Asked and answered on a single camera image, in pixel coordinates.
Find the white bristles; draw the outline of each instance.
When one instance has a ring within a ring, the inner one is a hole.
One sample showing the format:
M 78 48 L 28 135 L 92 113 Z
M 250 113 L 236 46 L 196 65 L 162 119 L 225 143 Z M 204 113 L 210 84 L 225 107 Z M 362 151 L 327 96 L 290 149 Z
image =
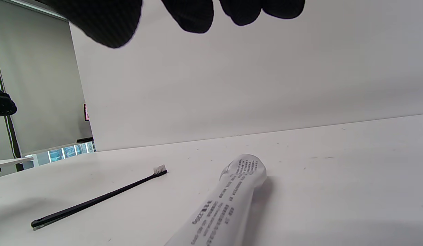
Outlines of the white bristles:
M 164 171 L 166 171 L 165 165 L 161 165 L 159 167 L 154 167 L 154 174 L 162 173 Z

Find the toothpaste tube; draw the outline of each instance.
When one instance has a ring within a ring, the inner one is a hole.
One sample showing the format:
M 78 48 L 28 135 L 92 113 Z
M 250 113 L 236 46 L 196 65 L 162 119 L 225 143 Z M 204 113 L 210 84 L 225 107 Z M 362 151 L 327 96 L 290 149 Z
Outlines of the toothpaste tube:
M 266 180 L 257 157 L 242 154 L 221 173 L 219 184 L 164 246 L 240 246 L 252 195 Z

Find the desk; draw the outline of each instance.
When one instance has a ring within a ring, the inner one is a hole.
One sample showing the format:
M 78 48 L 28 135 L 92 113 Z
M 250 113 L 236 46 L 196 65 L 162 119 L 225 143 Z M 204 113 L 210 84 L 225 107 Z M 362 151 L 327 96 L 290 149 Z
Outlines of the desk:
M 163 246 L 243 153 L 269 176 L 244 246 L 423 245 L 423 115 L 102 151 L 4 176 L 0 245 Z M 162 164 L 162 177 L 30 227 Z
M 0 160 L 0 167 L 15 165 L 22 162 L 28 162 L 33 159 L 34 159 L 33 157 L 24 157 L 24 158 L 17 158 L 17 159 Z

